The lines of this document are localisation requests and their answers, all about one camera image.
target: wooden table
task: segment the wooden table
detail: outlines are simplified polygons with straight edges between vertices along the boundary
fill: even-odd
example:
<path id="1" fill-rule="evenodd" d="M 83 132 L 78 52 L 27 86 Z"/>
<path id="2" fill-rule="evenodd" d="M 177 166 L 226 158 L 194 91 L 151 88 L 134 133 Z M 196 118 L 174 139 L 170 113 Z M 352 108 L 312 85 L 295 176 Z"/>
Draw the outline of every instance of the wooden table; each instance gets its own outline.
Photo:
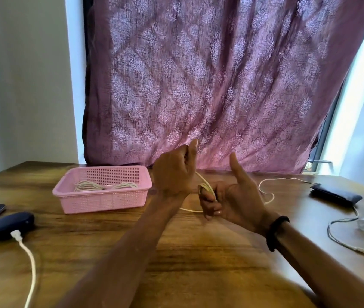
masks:
<path id="1" fill-rule="evenodd" d="M 75 165 L 23 163 L 0 173 L 0 203 L 7 213 L 30 211 L 37 229 L 25 242 L 37 261 L 37 288 L 32 307 L 51 307 L 141 216 L 144 208 L 64 215 L 51 191 Z M 234 182 L 230 172 L 201 172 L 208 181 Z M 256 181 L 275 175 L 257 175 Z M 355 191 L 364 216 L 364 187 L 338 176 L 302 176 L 305 180 Z M 198 209 L 195 194 L 184 207 Z M 327 238 L 330 220 L 352 216 L 308 196 L 300 181 L 266 181 L 262 189 L 275 193 L 271 206 L 323 250 L 364 279 L 364 256 Z M 150 191 L 148 202 L 154 193 Z M 364 235 L 354 222 L 334 225 L 334 234 L 364 247 Z M 27 255 L 14 242 L 0 242 L 0 307 L 23 307 L 31 283 Z M 307 285 L 263 238 L 224 220 L 206 222 L 201 214 L 180 211 L 169 223 L 139 286 L 132 307 L 314 307 Z"/>

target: person's left hand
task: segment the person's left hand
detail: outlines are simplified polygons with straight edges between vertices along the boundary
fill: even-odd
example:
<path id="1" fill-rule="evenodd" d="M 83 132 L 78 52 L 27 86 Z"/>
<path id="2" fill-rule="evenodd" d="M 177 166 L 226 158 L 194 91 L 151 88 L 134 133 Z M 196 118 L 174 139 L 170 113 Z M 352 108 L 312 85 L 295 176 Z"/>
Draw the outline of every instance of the person's left hand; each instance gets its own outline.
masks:
<path id="1" fill-rule="evenodd" d="M 182 145 L 159 156 L 153 166 L 154 183 L 161 196 L 182 197 L 191 193 L 191 181 L 196 171 L 198 140 Z"/>

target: purple curtain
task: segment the purple curtain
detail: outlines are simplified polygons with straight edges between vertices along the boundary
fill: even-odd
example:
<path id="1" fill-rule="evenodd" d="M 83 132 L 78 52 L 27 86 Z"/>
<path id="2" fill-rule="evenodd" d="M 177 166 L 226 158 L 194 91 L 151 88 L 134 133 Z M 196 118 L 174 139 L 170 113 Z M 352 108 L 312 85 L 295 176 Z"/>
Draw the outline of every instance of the purple curtain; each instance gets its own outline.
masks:
<path id="1" fill-rule="evenodd" d="M 364 38 L 364 0 L 95 0 L 90 164 L 299 173 Z"/>

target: black wristband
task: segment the black wristband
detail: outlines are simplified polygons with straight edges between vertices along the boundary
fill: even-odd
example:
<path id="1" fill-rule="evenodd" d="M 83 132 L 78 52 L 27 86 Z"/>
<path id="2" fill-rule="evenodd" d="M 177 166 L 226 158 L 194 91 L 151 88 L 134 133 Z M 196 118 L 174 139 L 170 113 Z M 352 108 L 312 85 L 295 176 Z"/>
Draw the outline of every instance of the black wristband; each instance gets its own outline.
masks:
<path id="1" fill-rule="evenodd" d="M 289 218 L 287 216 L 281 216 L 278 219 L 276 219 L 269 227 L 269 230 L 266 234 L 266 244 L 267 247 L 271 252 L 275 251 L 275 245 L 276 245 L 276 231 L 278 230 L 279 226 L 282 224 L 282 222 L 287 221 L 289 222 Z"/>

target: black case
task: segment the black case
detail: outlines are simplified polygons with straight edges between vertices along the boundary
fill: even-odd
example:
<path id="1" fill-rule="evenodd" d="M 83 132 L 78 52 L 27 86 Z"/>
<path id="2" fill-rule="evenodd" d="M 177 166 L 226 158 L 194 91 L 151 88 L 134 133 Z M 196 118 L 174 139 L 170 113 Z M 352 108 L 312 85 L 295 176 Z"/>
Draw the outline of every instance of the black case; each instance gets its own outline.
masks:
<path id="1" fill-rule="evenodd" d="M 19 212 L 0 218 L 0 241 L 8 240 L 11 231 L 19 230 L 21 235 L 34 229 L 34 215 L 30 212 Z"/>
<path id="2" fill-rule="evenodd" d="M 312 197 L 318 197 L 329 202 L 333 202 L 344 207 L 353 207 L 363 197 L 350 191 L 338 189 L 332 186 L 324 186 L 322 184 L 316 184 L 311 186 Z"/>

